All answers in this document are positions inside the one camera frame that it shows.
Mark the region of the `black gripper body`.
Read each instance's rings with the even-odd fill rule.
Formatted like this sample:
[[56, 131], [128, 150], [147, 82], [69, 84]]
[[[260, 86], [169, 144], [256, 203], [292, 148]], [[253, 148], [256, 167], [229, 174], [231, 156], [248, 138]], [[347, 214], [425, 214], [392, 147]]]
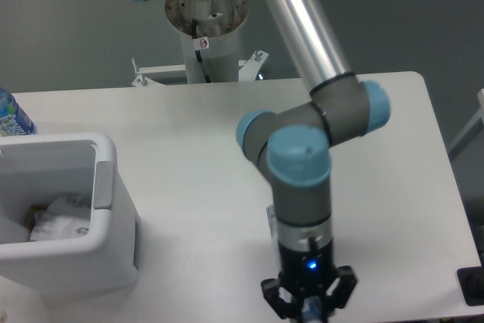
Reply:
[[279, 290], [295, 298], [320, 297], [327, 300], [327, 289], [337, 279], [334, 243], [313, 252], [300, 252], [278, 244], [281, 258]]

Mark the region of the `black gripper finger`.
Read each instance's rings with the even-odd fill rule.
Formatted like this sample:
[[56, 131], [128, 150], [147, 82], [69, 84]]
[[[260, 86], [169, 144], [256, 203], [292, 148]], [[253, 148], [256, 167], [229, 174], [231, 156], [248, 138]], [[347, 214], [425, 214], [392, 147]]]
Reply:
[[330, 288], [324, 291], [323, 307], [326, 315], [332, 315], [336, 309], [344, 309], [358, 283], [351, 266], [339, 266], [336, 273], [336, 285], [331, 291]]
[[268, 278], [261, 281], [262, 295], [281, 319], [301, 319], [303, 308], [300, 279], [284, 277]]

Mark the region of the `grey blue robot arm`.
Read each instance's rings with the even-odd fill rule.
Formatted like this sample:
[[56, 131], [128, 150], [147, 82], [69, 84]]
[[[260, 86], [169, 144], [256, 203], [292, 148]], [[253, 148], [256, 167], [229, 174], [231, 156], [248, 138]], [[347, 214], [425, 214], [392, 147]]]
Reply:
[[[261, 289], [280, 318], [326, 322], [357, 283], [352, 268], [334, 265], [329, 150], [383, 127], [389, 98], [356, 78], [316, 0], [267, 2], [310, 99], [281, 113], [255, 110], [237, 124], [240, 149], [272, 189], [279, 272]], [[248, 0], [166, 0], [189, 83], [240, 80], [237, 33], [248, 10]]]

